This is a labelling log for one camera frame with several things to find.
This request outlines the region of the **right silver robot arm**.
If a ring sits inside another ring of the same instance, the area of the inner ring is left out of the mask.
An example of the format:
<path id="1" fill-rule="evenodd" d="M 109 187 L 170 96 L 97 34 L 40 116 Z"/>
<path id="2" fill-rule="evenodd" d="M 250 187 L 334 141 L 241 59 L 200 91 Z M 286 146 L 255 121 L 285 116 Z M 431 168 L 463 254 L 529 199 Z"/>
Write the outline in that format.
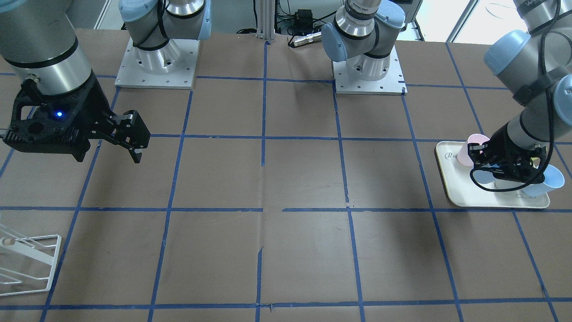
<path id="1" fill-rule="evenodd" d="M 198 47 L 212 31 L 209 0 L 121 0 L 130 34 L 116 85 L 192 88 Z M 3 0 L 1 55 L 22 80 L 2 141 L 23 153 L 69 154 L 90 140 L 120 145 L 141 161 L 151 133 L 136 110 L 116 114 L 57 0 Z"/>

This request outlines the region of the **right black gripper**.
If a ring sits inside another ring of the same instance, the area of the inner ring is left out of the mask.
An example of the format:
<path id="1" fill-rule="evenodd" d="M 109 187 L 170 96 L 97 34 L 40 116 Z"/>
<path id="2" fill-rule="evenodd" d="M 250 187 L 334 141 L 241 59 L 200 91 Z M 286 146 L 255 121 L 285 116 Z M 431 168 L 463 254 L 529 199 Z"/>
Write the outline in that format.
<path id="1" fill-rule="evenodd" d="M 82 162 L 89 139 L 119 145 L 135 164 L 141 162 L 151 133 L 136 110 L 112 116 L 108 100 L 94 73 L 69 93 L 41 93 L 39 78 L 22 82 L 14 100 L 12 120 L 2 130 L 2 141 L 23 153 L 70 154 Z"/>

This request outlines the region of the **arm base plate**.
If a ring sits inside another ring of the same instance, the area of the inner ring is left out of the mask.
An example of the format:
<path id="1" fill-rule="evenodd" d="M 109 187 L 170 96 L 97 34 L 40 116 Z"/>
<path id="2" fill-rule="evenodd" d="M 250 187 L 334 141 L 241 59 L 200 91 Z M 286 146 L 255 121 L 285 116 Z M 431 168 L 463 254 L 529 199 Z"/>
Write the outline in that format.
<path id="1" fill-rule="evenodd" d="M 171 39 L 156 51 L 143 51 L 131 39 L 117 72 L 121 88 L 192 89 L 201 41 Z"/>
<path id="2" fill-rule="evenodd" d="M 333 62 L 332 71 L 338 94 L 408 93 L 396 47 L 382 59 L 360 55 L 343 62 Z"/>

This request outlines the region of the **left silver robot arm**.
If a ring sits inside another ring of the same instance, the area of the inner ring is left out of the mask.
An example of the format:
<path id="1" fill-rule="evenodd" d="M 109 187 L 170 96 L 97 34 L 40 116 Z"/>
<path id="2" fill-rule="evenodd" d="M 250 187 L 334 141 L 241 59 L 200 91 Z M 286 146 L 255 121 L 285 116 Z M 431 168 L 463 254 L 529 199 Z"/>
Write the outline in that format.
<path id="1" fill-rule="evenodd" d="M 518 188 L 546 180 L 554 141 L 571 130 L 571 2 L 516 0 L 527 31 L 514 30 L 490 46 L 484 63 L 513 94 L 523 111 L 482 144 L 469 144 L 475 173 L 517 182 Z M 334 20 L 321 28 L 327 56 L 334 62 L 360 58 L 359 76 L 377 80 L 376 62 L 389 64 L 390 53 L 404 25 L 403 9 L 388 0 L 346 0 Z"/>

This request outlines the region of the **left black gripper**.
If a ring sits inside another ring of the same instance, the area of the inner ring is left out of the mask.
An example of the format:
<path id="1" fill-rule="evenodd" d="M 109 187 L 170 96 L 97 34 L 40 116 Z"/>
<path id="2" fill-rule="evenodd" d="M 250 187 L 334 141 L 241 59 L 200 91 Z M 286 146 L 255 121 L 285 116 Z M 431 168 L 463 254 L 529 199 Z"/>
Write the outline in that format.
<path id="1" fill-rule="evenodd" d="M 489 141 L 468 143 L 467 154 L 479 156 L 479 169 L 488 171 L 503 181 L 536 185 L 545 181 L 545 175 L 534 167 L 533 159 L 546 161 L 546 148 L 539 146 L 523 149 L 509 137 L 508 124 L 496 131 Z"/>

